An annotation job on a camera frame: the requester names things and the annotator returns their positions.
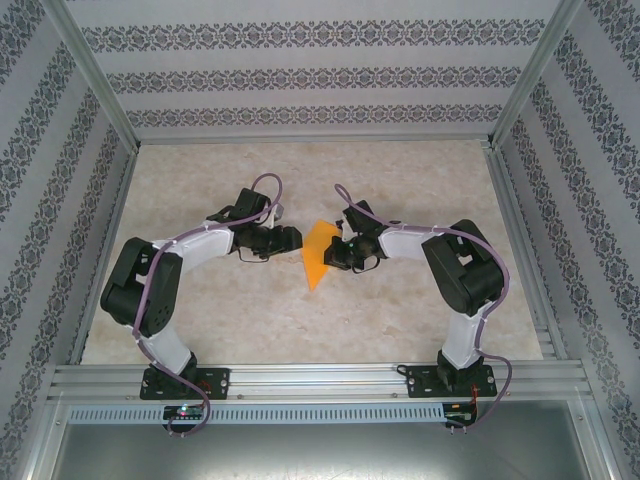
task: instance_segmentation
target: metal edge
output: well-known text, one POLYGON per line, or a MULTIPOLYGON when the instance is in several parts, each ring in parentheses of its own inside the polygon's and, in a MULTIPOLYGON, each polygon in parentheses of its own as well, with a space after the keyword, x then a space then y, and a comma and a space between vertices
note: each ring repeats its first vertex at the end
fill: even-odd
POLYGON ((45 405, 38 423, 38 430, 31 445, 26 468, 16 478, 36 480, 53 478, 64 433, 69 419, 70 407, 62 402, 45 405))
POLYGON ((253 135, 215 137, 163 137, 142 139, 141 145, 192 145, 216 143, 296 143, 296 142, 424 142, 432 140, 486 141, 484 133, 434 133, 434 134, 369 134, 369 135, 253 135))
POLYGON ((102 286, 104 277, 107 274, 107 267, 109 265, 111 250, 113 249, 113 244, 116 240, 118 226, 120 225, 120 220, 122 219, 122 212, 124 211, 124 205, 129 193, 129 187, 131 186, 131 180, 133 179, 133 169, 135 167, 137 159, 138 155, 136 148, 129 154, 129 159, 127 161, 128 164, 125 172, 124 188, 120 189, 120 193, 118 194, 118 198, 116 199, 115 216, 111 220, 111 224, 108 227, 109 230, 107 231, 104 248, 102 249, 102 254, 100 255, 100 258, 98 260, 97 274, 94 279, 93 285, 91 286, 91 293, 89 294, 89 299, 87 300, 87 307, 85 308, 84 315, 82 317, 82 320, 80 321, 76 343, 73 346, 71 358, 69 359, 69 362, 72 364, 80 363, 80 360, 82 359, 84 344, 87 341, 87 335, 89 334, 89 329, 91 328, 91 323, 93 322, 93 317, 95 315, 96 309, 98 308, 98 301, 100 299, 100 287, 102 286))
POLYGON ((124 109, 120 105, 106 75, 67 7, 66 0, 42 0, 47 15, 71 52, 78 68, 93 90, 100 105, 113 124, 127 152, 137 150, 138 138, 124 109))
POLYGON ((496 126, 491 133, 494 145, 500 145, 508 135, 524 102, 542 75, 545 66, 553 56, 554 50, 582 3, 582 0, 560 0, 558 3, 540 41, 529 58, 527 66, 522 71, 507 104, 498 117, 496 126))
MULTIPOLYGON (((69 425, 158 425, 166 423, 166 405, 72 405, 69 425)), ((350 404, 217 404, 209 425, 283 425, 337 423, 439 423, 445 422, 444 406, 421 403, 350 404)), ((198 420, 176 419, 176 425, 198 420)))
POLYGON ((620 470, 593 399, 567 402, 580 450, 592 480, 620 480, 620 470))
MULTIPOLYGON (((229 399, 216 404, 262 403, 363 403, 363 402, 458 402, 465 398, 408 398, 406 381, 394 364, 376 365, 256 365, 230 366, 229 399)), ((507 369, 493 364, 501 386, 507 369)), ((48 402, 65 404, 151 404, 139 399, 142 372, 139 366, 65 366, 56 369, 48 402)), ((574 400, 593 398, 580 361, 514 362, 512 394, 505 401, 574 400)), ((480 399, 493 401, 493 398, 480 399)))
POLYGON ((524 217, 519 208, 513 185, 506 172, 502 154, 498 149, 485 148, 485 157, 493 186, 502 210, 505 227, 513 248, 513 256, 520 272, 520 279, 531 309, 534 322, 548 328, 551 343, 559 360, 569 358, 565 350, 557 320, 553 314, 549 297, 544 286, 538 262, 527 233, 524 217))
MULTIPOLYGON (((45 388, 43 388, 42 391, 46 391, 46 388, 53 383, 56 371, 56 365, 49 364, 44 367, 41 384, 44 385, 45 388)), ((48 425, 49 417, 53 410, 51 403, 47 402, 46 397, 44 399, 41 397, 42 395, 40 395, 38 401, 34 405, 31 416, 32 426, 29 428, 27 437, 24 438, 24 442, 20 450, 22 454, 19 455, 19 460, 15 468, 15 471, 17 472, 16 478, 22 478, 21 475, 27 475, 28 472, 33 471, 35 462, 32 452, 42 448, 43 442, 46 439, 46 432, 43 432, 42 428, 46 428, 48 425)))
POLYGON ((556 347, 551 341, 551 335, 549 335, 549 327, 544 325, 535 325, 536 336, 538 337, 538 343, 540 344, 540 350, 542 351, 542 358, 548 360, 551 358, 558 358, 556 356, 556 347))

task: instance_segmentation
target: ventilation slots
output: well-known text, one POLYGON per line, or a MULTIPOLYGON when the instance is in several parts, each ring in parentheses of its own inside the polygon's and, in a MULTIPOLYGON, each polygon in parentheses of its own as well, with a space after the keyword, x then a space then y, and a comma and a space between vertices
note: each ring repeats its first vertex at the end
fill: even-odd
MULTIPOLYGON (((158 424, 163 406, 100 407, 77 406, 70 424, 158 424)), ((242 424, 328 424, 443 422, 441 403, 365 405, 214 405, 209 423, 242 424)), ((198 423, 176 420, 177 423, 198 423)))

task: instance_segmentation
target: marble surface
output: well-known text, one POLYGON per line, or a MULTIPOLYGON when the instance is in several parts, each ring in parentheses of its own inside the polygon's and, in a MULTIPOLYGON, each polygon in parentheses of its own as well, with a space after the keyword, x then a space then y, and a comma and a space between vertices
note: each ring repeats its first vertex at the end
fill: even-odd
MULTIPOLYGON (((451 225, 470 218, 504 257, 512 288, 489 319, 487 352, 540 359, 540 347, 478 142, 289 143, 144 146, 140 150, 109 272, 133 236, 168 238, 233 203, 272 171, 284 181, 280 223, 306 235, 340 218, 342 183, 388 219, 451 225)), ((265 180, 259 190, 273 196, 265 180)), ((435 361, 449 309, 425 263, 383 261, 363 275, 330 269, 309 292, 299 252, 261 265, 237 255, 185 274, 172 323, 200 363, 435 361)), ((146 363, 128 330, 100 310, 84 364, 146 363)))

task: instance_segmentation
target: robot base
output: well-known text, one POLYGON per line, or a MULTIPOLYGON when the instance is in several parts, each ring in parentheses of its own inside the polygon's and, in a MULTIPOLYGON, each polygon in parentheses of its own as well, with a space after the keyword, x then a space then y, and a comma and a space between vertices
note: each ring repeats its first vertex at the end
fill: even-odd
MULTIPOLYGON (((181 375, 200 387, 209 400, 226 400, 229 392, 228 368, 201 368, 193 365, 181 375)), ((147 368, 140 387, 141 400, 199 400, 202 397, 191 388, 174 380, 155 367, 147 368)))
POLYGON ((471 397, 474 386, 476 396, 495 397, 493 369, 483 361, 480 357, 468 368, 456 370, 440 351, 437 365, 398 365, 397 371, 407 378, 409 398, 471 397))

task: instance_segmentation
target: wire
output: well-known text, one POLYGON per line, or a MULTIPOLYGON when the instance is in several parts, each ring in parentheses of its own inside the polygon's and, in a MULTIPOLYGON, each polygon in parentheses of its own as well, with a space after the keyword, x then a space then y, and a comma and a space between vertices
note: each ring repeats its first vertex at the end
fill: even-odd
POLYGON ((500 392, 498 393, 498 396, 493 401, 493 404, 491 405, 489 410, 487 410, 487 412, 482 417, 480 417, 480 419, 478 419, 473 425, 468 427, 469 429, 475 428, 476 426, 481 424, 483 421, 485 421, 488 417, 490 417, 493 414, 496 407, 500 403, 500 400, 502 400, 502 397, 504 397, 505 394, 507 393, 507 389, 509 388, 509 385, 511 384, 511 379, 513 377, 513 366, 511 365, 511 362, 509 360, 507 360, 505 357, 502 357, 500 355, 490 355, 488 353, 485 353, 480 348, 480 339, 482 337, 482 331, 484 330, 485 323, 487 322, 487 317, 496 308, 498 308, 502 304, 502 302, 504 302, 504 299, 507 297, 507 294, 509 293, 509 283, 511 281, 511 277, 509 275, 509 269, 507 268, 507 265, 504 263, 504 260, 502 260, 502 257, 500 257, 498 252, 496 252, 491 245, 489 245, 487 242, 485 242, 481 238, 476 237, 475 235, 471 235, 470 233, 454 230, 452 228, 447 228, 447 227, 437 227, 437 226, 421 227, 417 225, 407 225, 406 223, 403 223, 403 224, 392 223, 385 220, 384 218, 374 215, 373 213, 357 205, 351 199, 351 195, 349 195, 349 192, 344 186, 340 185, 339 183, 336 183, 334 185, 334 188, 336 192, 338 192, 338 195, 340 195, 340 197, 342 197, 342 199, 345 202, 347 202, 347 204, 349 204, 350 207, 354 208, 355 210, 362 213, 363 215, 366 215, 370 219, 375 220, 378 223, 381 223, 382 225, 385 225, 391 228, 400 228, 401 230, 405 230, 408 232, 445 233, 445 234, 455 235, 456 237, 466 238, 467 240, 472 241, 476 245, 481 246, 487 252, 489 252, 489 254, 493 257, 493 259, 498 264, 498 267, 502 272, 502 278, 504 281, 502 292, 500 293, 500 297, 498 297, 498 299, 489 308, 487 308, 482 314, 482 316, 480 317, 480 324, 478 325, 478 330, 476 331, 476 337, 474 339, 473 346, 476 349, 476 351, 483 357, 486 357, 490 360, 498 360, 500 362, 503 362, 507 366, 507 378, 504 382, 502 390, 500 390, 500 392))
POLYGON ((205 382, 204 380, 200 380, 198 382, 198 386, 202 386, 202 388, 206 388, 205 392, 211 392, 211 385, 209 385, 209 382, 205 382))
POLYGON ((238 258, 240 259, 241 262, 244 263, 267 263, 269 261, 269 258, 265 258, 264 260, 245 260, 244 258, 242 258, 242 253, 240 253, 240 247, 238 247, 238 258))
POLYGON ((356 275, 360 275, 361 273, 366 273, 366 272, 370 272, 371 270, 375 270, 376 268, 378 268, 378 266, 380 265, 380 257, 376 258, 376 263, 373 267, 369 267, 369 268, 364 268, 362 270, 358 270, 355 265, 353 265, 351 267, 351 271, 353 273, 355 273, 356 275))
POLYGON ((471 405, 473 405, 473 412, 471 412, 471 415, 478 413, 478 387, 475 383, 471 385, 471 405))
POLYGON ((269 214, 271 210, 276 208, 276 206, 279 205, 280 198, 282 197, 282 179, 278 175, 270 172, 263 173, 262 175, 260 175, 258 178, 255 179, 251 189, 253 190, 255 186, 258 184, 258 182, 266 177, 275 178, 275 180, 278 182, 278 193, 276 194, 276 197, 274 198, 273 203, 271 205, 269 205, 260 213, 256 213, 255 215, 251 215, 250 217, 243 218, 241 220, 234 220, 231 222, 221 223, 217 225, 201 225, 192 230, 188 230, 184 233, 181 233, 180 235, 177 235, 172 239, 170 239, 168 242, 166 242, 164 245, 162 245, 158 249, 158 251, 153 257, 153 260, 151 261, 151 265, 149 266, 149 272, 147 273, 146 282, 144 284, 144 288, 142 289, 142 296, 140 297, 140 303, 138 304, 138 310, 136 311, 136 318, 133 323, 133 329, 131 331, 131 334, 133 335, 133 338, 135 338, 136 344, 138 345, 138 348, 140 349, 140 351, 144 354, 145 357, 147 357, 151 361, 151 365, 153 365, 164 374, 168 375, 169 377, 180 382, 181 384, 185 385, 186 387, 190 388, 191 390, 195 391, 198 395, 200 395, 202 397, 204 409, 205 409, 205 414, 202 417, 202 421, 199 424, 197 424, 195 427, 193 427, 191 430, 189 430, 188 432, 178 433, 172 430, 171 424, 173 420, 175 420, 175 417, 171 418, 169 420, 169 423, 167 424, 167 430, 169 431, 170 436, 179 436, 180 438, 184 438, 184 437, 188 437, 189 435, 193 435, 194 433, 204 428, 204 426, 209 421, 209 417, 211 416, 211 402, 209 401, 208 395, 204 391, 202 391, 200 387, 198 387, 197 385, 194 385, 190 381, 182 378, 180 375, 172 372, 167 367, 162 365, 153 356, 153 354, 147 349, 144 343, 142 343, 142 341, 140 340, 140 337, 142 336, 140 334, 140 325, 142 324, 142 318, 144 317, 145 309, 147 306, 147 300, 149 299, 149 291, 151 289, 151 284, 153 283, 153 276, 155 275, 156 269, 158 268, 158 263, 160 262, 160 258, 162 257, 162 255, 164 255, 164 253, 167 250, 169 250, 169 248, 171 248, 173 245, 177 244, 181 240, 189 238, 190 236, 195 235, 197 233, 207 232, 210 230, 218 230, 218 229, 227 228, 227 227, 234 227, 237 225, 243 225, 245 223, 253 222, 254 220, 260 219, 263 215, 269 214))

